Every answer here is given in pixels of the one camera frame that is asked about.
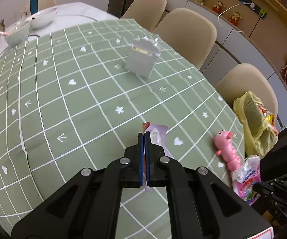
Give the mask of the beige chair far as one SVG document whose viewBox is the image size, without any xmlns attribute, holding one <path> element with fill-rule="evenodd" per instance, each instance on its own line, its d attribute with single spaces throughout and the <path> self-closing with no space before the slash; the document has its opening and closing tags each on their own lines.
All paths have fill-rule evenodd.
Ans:
<svg viewBox="0 0 287 239">
<path fill-rule="evenodd" d="M 152 32 L 160 22 L 167 0 L 134 0 L 121 19 L 134 19 Z"/>
</svg>

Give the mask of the beige chair middle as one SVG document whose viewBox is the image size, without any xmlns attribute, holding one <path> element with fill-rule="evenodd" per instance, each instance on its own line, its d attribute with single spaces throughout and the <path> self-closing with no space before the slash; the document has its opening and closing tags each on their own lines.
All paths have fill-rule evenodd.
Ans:
<svg viewBox="0 0 287 239">
<path fill-rule="evenodd" d="M 168 13 L 153 33 L 197 69 L 203 66 L 217 38 L 216 27 L 210 20 L 186 8 Z"/>
</svg>

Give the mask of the blue tall bottle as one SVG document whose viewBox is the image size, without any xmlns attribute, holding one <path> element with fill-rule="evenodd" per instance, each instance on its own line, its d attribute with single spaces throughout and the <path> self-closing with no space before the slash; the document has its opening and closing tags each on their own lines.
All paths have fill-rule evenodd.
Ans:
<svg viewBox="0 0 287 239">
<path fill-rule="evenodd" d="M 38 0 L 30 0 L 30 14 L 33 15 L 38 11 Z"/>
</svg>

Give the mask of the pink purple candy pouch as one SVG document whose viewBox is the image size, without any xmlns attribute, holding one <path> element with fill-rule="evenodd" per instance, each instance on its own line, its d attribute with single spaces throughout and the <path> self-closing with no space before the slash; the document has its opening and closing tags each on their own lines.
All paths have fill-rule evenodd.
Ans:
<svg viewBox="0 0 287 239">
<path fill-rule="evenodd" d="M 261 181 L 260 157 L 257 155 L 248 157 L 244 165 L 232 172 L 231 177 L 234 193 L 251 206 L 257 198 L 253 186 Z"/>
</svg>

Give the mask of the white bowl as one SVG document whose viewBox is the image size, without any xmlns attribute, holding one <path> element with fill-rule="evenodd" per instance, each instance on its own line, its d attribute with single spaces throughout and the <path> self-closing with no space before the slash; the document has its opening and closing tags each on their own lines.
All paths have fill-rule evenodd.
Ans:
<svg viewBox="0 0 287 239">
<path fill-rule="evenodd" d="M 39 30 L 48 26 L 57 15 L 57 7 L 47 8 L 29 16 L 26 21 L 30 22 L 32 30 Z"/>
</svg>

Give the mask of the small purple wrapper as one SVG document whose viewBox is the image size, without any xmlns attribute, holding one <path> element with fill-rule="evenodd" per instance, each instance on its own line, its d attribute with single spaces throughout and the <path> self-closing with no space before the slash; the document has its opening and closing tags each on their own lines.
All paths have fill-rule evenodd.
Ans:
<svg viewBox="0 0 287 239">
<path fill-rule="evenodd" d="M 168 156 L 170 158 L 173 158 L 171 153 L 169 153 L 168 149 L 166 148 L 166 134 L 168 132 L 168 127 L 165 125 L 159 125 L 159 124 L 153 124 L 150 122 L 143 123 L 143 133 L 150 132 L 150 141 L 152 144 L 156 144 L 158 146 L 163 147 L 165 156 Z M 146 175 L 146 178 L 148 176 L 148 160 L 147 160 L 147 153 L 146 149 L 143 150 L 144 153 L 144 174 Z M 152 188 L 150 188 L 147 184 L 147 181 L 145 181 L 144 186 L 145 192 L 151 192 Z"/>
</svg>

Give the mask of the beige chair behind table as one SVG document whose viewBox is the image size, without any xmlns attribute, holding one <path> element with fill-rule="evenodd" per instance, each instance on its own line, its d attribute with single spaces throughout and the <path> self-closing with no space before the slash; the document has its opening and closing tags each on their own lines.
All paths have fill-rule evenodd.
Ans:
<svg viewBox="0 0 287 239">
<path fill-rule="evenodd" d="M 46 8 L 54 7 L 57 6 L 57 1 L 56 0 L 38 0 L 38 9 L 39 11 L 44 10 Z M 30 16 L 30 0 L 25 6 L 26 13 L 28 16 Z"/>
</svg>

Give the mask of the pink pig toy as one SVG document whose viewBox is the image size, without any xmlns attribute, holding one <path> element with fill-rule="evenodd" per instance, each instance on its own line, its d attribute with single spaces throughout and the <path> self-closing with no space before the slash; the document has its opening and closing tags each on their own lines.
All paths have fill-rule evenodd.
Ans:
<svg viewBox="0 0 287 239">
<path fill-rule="evenodd" d="M 233 133 L 226 130 L 219 131 L 214 136 L 214 145 L 218 149 L 216 155 L 223 158 L 228 171 L 236 171 L 241 166 L 241 158 L 232 145 L 232 137 Z"/>
</svg>

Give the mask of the green grid tablecloth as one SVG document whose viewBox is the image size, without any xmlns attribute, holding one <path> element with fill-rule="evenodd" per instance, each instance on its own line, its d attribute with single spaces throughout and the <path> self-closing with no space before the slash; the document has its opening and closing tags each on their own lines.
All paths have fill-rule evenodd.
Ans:
<svg viewBox="0 0 287 239">
<path fill-rule="evenodd" d="M 157 39 L 150 78 L 125 69 L 130 42 Z M 134 20 L 76 25 L 0 56 L 0 226 L 17 222 L 82 168 L 103 169 L 137 142 L 142 124 L 168 127 L 166 148 L 183 166 L 229 175 L 213 136 L 243 127 L 189 61 Z"/>
</svg>

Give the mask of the pale green bowl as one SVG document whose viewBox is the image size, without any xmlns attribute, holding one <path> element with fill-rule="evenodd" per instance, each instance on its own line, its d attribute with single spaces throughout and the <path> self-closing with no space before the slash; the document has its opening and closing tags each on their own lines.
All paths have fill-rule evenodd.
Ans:
<svg viewBox="0 0 287 239">
<path fill-rule="evenodd" d="M 5 36 L 5 41 L 9 47 L 12 48 L 27 40 L 30 34 L 30 24 L 30 21 L 17 22 L 6 32 L 8 35 Z"/>
</svg>

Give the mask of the yellow-green trash bag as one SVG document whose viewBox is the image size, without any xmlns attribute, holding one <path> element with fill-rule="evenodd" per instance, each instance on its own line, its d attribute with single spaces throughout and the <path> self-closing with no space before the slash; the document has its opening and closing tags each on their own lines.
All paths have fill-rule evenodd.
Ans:
<svg viewBox="0 0 287 239">
<path fill-rule="evenodd" d="M 251 91 L 235 99 L 232 108 L 243 125 L 247 156 L 264 158 L 278 142 L 275 115 Z"/>
</svg>

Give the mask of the beige chair near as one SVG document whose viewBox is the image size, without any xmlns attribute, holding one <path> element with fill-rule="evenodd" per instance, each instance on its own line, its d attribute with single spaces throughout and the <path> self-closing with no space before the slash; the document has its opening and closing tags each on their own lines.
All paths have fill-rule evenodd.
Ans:
<svg viewBox="0 0 287 239">
<path fill-rule="evenodd" d="M 235 99 L 251 91 L 259 97 L 264 107 L 273 114 L 278 113 L 278 101 L 274 90 L 264 75 L 253 65 L 242 63 L 224 75 L 214 88 L 233 107 Z"/>
</svg>

